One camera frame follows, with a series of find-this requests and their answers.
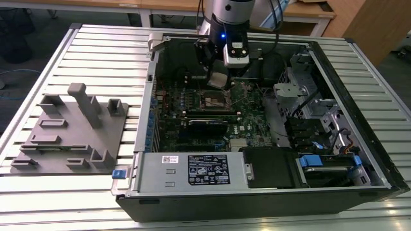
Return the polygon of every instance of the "floor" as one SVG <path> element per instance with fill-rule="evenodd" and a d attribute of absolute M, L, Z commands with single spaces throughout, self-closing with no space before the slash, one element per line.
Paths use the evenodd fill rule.
<path fill-rule="evenodd" d="M 50 19 L 45 10 L 31 10 L 31 21 L 35 31 L 26 35 L 26 41 L 33 50 L 33 57 L 21 64 L 7 64 L 0 58 L 0 73 L 2 70 L 33 69 L 41 71 L 53 51 L 60 43 L 70 23 L 81 22 L 82 24 L 129 26 L 129 19 L 124 13 L 94 13 L 58 11 L 57 19 Z M 137 15 L 130 18 L 132 23 L 137 23 Z M 156 27 L 168 28 L 194 28 L 194 17 L 173 16 L 166 18 L 166 23 L 160 22 L 160 17 L 153 17 Z M 411 107 L 411 64 L 389 54 L 380 66 L 377 67 L 386 82 L 392 86 L 397 95 L 408 107 Z M 11 72 L 0 75 L 5 88 L 0 90 L 0 96 L 7 98 L 19 98 L 26 95 L 35 81 L 37 74 L 30 72 Z M 21 100 L 0 99 L 0 134 L 19 107 Z"/>

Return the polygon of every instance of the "blue tab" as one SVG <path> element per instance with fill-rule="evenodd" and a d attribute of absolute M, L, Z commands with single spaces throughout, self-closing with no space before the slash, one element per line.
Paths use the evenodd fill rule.
<path fill-rule="evenodd" d="M 301 167 L 322 166 L 322 162 L 318 155 L 304 155 L 300 157 Z"/>
<path fill-rule="evenodd" d="M 317 142 L 312 141 L 310 143 L 313 143 L 313 145 L 317 147 L 317 149 L 324 149 L 324 147 Z"/>
<path fill-rule="evenodd" d="M 122 180 L 126 178 L 125 175 L 126 175 L 126 170 L 113 170 L 110 178 L 113 180 Z"/>
<path fill-rule="evenodd" d="M 360 157 L 357 155 L 353 156 L 353 162 L 356 166 L 361 165 Z"/>
<path fill-rule="evenodd" d="M 304 157 L 300 157 L 300 164 L 301 164 L 301 167 L 306 167 L 306 161 Z"/>

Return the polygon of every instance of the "barcode sticker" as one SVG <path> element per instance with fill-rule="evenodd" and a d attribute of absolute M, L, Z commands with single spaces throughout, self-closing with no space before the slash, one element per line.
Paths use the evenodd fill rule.
<path fill-rule="evenodd" d="M 137 5 L 136 4 L 118 4 L 120 6 L 128 6 L 128 7 L 137 7 Z"/>
<path fill-rule="evenodd" d="M 326 15 L 326 14 L 318 14 L 318 17 L 320 17 L 320 18 L 333 18 L 332 15 Z"/>
<path fill-rule="evenodd" d="M 164 155 L 161 158 L 162 164 L 177 164 L 178 163 L 178 156 L 177 155 Z"/>

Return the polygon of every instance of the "black cable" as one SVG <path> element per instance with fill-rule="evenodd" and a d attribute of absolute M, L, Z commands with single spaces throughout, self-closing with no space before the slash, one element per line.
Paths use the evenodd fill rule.
<path fill-rule="evenodd" d="M 202 1 L 202 0 L 198 0 L 197 15 L 196 15 L 196 17 L 194 17 L 194 30 L 197 30 L 197 27 L 198 27 L 198 13 L 200 13 L 201 1 Z"/>
<path fill-rule="evenodd" d="M 277 3 L 277 7 L 280 9 L 280 16 L 281 16 L 278 27 L 277 27 L 276 30 L 280 30 L 280 28 L 282 26 L 282 21 L 284 21 L 284 12 L 282 12 L 282 7 L 281 7 L 281 4 L 280 4 L 280 0 L 276 0 L 276 3 Z"/>
<path fill-rule="evenodd" d="M 185 19 L 185 16 L 182 17 L 182 19 L 181 19 L 181 21 L 180 21 L 180 24 L 182 23 L 184 19 Z"/>
<path fill-rule="evenodd" d="M 296 107 L 294 111 L 290 114 L 290 117 L 293 117 L 294 113 L 309 103 L 309 101 L 313 99 L 316 94 L 320 92 L 320 89 L 317 88 L 314 92 L 308 96 L 308 98 L 304 100 L 304 102 Z"/>
<path fill-rule="evenodd" d="M 278 133 L 277 131 L 273 131 L 278 136 L 282 136 L 282 137 L 286 137 L 289 138 L 288 136 L 282 135 L 281 133 Z"/>
<path fill-rule="evenodd" d="M 202 11 L 202 18 L 205 18 L 205 16 L 204 16 L 204 0 L 201 0 L 201 11 Z"/>
<path fill-rule="evenodd" d="M 332 145 L 329 146 L 329 151 L 328 151 L 328 153 L 326 153 L 328 155 L 332 154 L 333 146 L 334 146 L 336 140 L 337 140 L 337 138 L 338 138 L 338 135 L 340 135 L 340 133 L 341 133 L 342 131 L 345 131 L 345 130 L 348 130 L 348 129 L 346 129 L 346 128 L 341 128 L 341 129 L 336 132 L 334 137 L 333 137 L 333 139 L 332 139 Z"/>
<path fill-rule="evenodd" d="M 265 52 L 262 54 L 262 56 L 265 56 L 266 54 L 269 54 L 270 52 L 273 52 L 274 48 L 276 48 L 276 45 L 277 45 L 277 40 L 278 40 L 278 30 L 281 29 L 282 27 L 282 21 L 284 21 L 284 15 L 282 15 L 282 8 L 281 8 L 281 4 L 278 2 L 278 0 L 276 0 L 277 2 L 277 7 L 280 9 L 280 16 L 281 16 L 281 19 L 280 19 L 280 22 L 277 22 L 277 19 L 276 19 L 276 13 L 274 13 L 274 9 L 273 9 L 273 4 L 270 2 L 270 0 L 268 0 L 268 4 L 269 4 L 269 8 L 270 8 L 270 11 L 272 11 L 272 15 L 273 15 L 273 22 L 274 22 L 274 27 L 273 27 L 273 32 L 274 32 L 274 42 L 273 42 L 273 46 L 270 47 L 269 51 Z"/>
<path fill-rule="evenodd" d="M 272 1 L 270 0 L 266 0 L 266 1 L 268 1 L 269 8 L 270 8 L 270 13 L 272 13 L 272 18 L 273 18 L 273 30 L 274 30 L 277 26 L 276 13 L 274 13 Z"/>

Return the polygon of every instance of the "metal slat surface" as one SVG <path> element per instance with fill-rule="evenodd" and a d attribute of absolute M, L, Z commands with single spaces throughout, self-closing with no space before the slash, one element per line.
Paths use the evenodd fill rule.
<path fill-rule="evenodd" d="M 192 30 L 136 28 L 82 25 L 68 52 L 54 66 L 41 87 L 39 94 L 65 93 L 68 84 L 80 80 L 89 85 L 89 93 L 106 102 L 113 94 L 132 107 L 121 137 L 117 165 L 132 161 L 133 141 L 141 105 L 141 87 L 149 58 L 145 57 L 146 39 L 150 32 L 194 34 Z M 272 38 L 269 34 L 249 33 L 249 37 Z M 281 36 L 284 39 L 304 39 L 302 36 Z M 374 130 L 381 144 L 405 180 L 411 182 L 411 134 L 409 118 L 398 108 L 377 77 L 369 72 L 357 52 L 340 38 L 313 38 L 328 56 L 352 98 Z M 62 95 L 64 101 L 73 101 Z M 41 114 L 34 106 L 19 121 L 23 130 L 15 131 L 15 138 L 6 152 L 7 156 L 0 174 L 7 174 L 11 158 L 18 154 L 19 143 L 27 139 L 30 128 Z M 336 215 L 237 219 L 197 223 L 154 222 L 136 223 L 118 208 L 110 195 L 110 176 L 46 176 L 0 178 L 0 229 L 3 230 L 92 230 L 92 229 L 177 229 L 177 230 L 321 230 L 350 231 L 366 226 L 374 230 L 409 229 L 411 192 L 384 202 L 358 205 Z M 126 188 L 128 181 L 118 182 Z"/>
<path fill-rule="evenodd" d="M 141 54 L 94 54 L 94 53 L 77 53 L 68 52 L 64 56 L 64 59 L 73 60 L 109 60 L 109 61 L 137 61 L 137 62 L 148 62 L 145 55 Z"/>

